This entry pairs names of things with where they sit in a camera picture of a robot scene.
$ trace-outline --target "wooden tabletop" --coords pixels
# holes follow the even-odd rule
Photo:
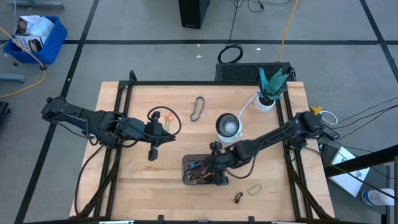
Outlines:
[[[117,86],[117,82],[102,84],[96,110],[113,110]],[[288,88],[293,114],[308,110],[303,83],[288,83]],[[186,154],[209,154],[209,143],[217,140],[215,122],[218,116],[223,113],[237,116],[257,89],[258,86],[133,86],[129,117],[147,122],[150,109],[168,106],[180,116],[182,130],[176,141],[159,147],[159,156],[154,162],[147,160],[147,143],[139,142],[132,148],[123,149],[112,219],[156,220],[158,215],[164,215],[165,220],[247,221],[248,216],[254,216],[256,221],[294,220],[282,143],[259,153],[253,173],[247,179],[229,177],[227,186],[187,186],[182,183],[182,157]],[[203,96],[206,103],[200,119],[192,122],[190,115],[197,96]],[[164,124],[163,116],[169,112],[159,111],[162,115],[159,121]],[[260,113],[255,109],[254,101],[241,119],[241,139],[254,139],[279,127],[276,107],[268,113]],[[174,120],[170,124],[170,132],[177,128],[178,122]],[[317,149],[315,140],[308,140],[308,146]],[[84,161],[96,148],[87,145]],[[102,150],[95,156],[83,173],[78,195],[80,210],[98,188],[104,152]],[[309,191],[325,211],[334,216],[320,156],[304,149],[301,155]],[[232,171],[236,175],[244,175],[250,166]],[[261,184],[262,190],[255,196],[248,195],[247,189],[255,184]],[[244,195],[235,204],[234,197],[238,192]],[[103,204],[107,199],[106,192]],[[302,197],[299,197],[299,202],[302,204]],[[104,214],[104,208],[102,206],[101,214]],[[300,209],[304,217],[303,206]]]

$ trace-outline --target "blue bin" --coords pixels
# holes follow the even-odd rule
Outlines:
[[[32,52],[43,64],[53,64],[57,58],[58,52],[61,49],[63,41],[65,40],[68,31],[62,25],[58,16],[46,16],[51,22],[54,23],[47,40],[40,52]],[[23,52],[17,45],[8,40],[6,46],[3,48],[4,53],[12,55],[21,63],[38,63],[28,53]]]

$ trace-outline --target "white cardboard box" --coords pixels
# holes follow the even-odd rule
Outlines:
[[[350,153],[349,151],[347,151],[347,149],[345,149],[344,147],[340,147],[340,149],[336,153],[336,155],[333,158],[333,160],[331,161],[331,163],[333,165],[335,165],[335,164],[339,164],[340,162],[344,162],[344,161],[354,159],[354,158],[355,158],[355,156],[352,155],[352,153]],[[360,180],[364,180],[366,178],[366,175],[368,174],[368,172],[369,172],[369,168],[366,168],[366,169],[361,169],[361,170],[350,172],[350,174],[354,175],[355,177],[357,177]],[[362,186],[362,182],[356,180],[355,178],[353,178],[352,176],[350,176],[348,174],[336,175],[333,177],[329,177],[329,179],[331,181],[333,181],[334,183],[336,183],[337,185],[339,185],[341,188],[345,189],[348,193],[350,193],[354,197],[357,196],[357,194]]]
[[[16,39],[29,52],[40,52],[53,27],[54,24],[46,17],[35,17],[28,23],[24,35],[16,35]]]

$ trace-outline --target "white flower pot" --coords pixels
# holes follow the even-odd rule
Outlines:
[[[270,110],[275,106],[275,100],[274,100],[273,104],[271,104],[271,105],[269,105],[269,106],[263,105],[263,104],[260,102],[259,96],[257,95],[257,97],[256,97],[256,102],[254,103],[254,106],[255,106],[256,109],[257,109],[258,111],[260,111],[261,113],[266,113],[266,112],[270,111]]]

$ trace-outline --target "white bottle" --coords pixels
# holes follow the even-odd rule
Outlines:
[[[380,189],[387,194],[395,196],[392,189]],[[394,199],[378,192],[377,190],[366,190],[362,192],[362,199],[367,205],[394,205]]]

